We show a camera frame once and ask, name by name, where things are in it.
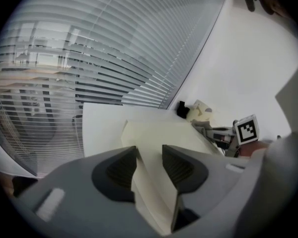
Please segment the white wall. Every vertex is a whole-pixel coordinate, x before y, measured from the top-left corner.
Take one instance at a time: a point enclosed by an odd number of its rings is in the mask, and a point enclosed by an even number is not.
[[[227,0],[197,62],[169,108],[197,99],[211,106],[217,123],[256,114],[261,139],[291,129],[275,95],[298,69],[298,31],[289,20],[255,12],[244,0]]]

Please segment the window blind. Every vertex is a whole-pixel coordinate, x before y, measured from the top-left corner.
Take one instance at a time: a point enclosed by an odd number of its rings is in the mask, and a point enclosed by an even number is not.
[[[43,176],[83,157],[84,102],[166,109],[223,2],[23,0],[0,35],[0,144]]]

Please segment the person's hand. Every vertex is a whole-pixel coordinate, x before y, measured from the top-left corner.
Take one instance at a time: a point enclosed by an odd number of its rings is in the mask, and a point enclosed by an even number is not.
[[[248,144],[241,145],[239,148],[239,155],[243,157],[250,157],[254,151],[268,148],[269,144],[266,144],[262,141],[255,141]]]

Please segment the window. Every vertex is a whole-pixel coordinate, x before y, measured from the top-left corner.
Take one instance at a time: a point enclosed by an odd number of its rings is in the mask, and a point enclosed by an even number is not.
[[[24,0],[0,36],[0,144],[43,176],[83,157],[84,102],[166,109],[224,0]]]

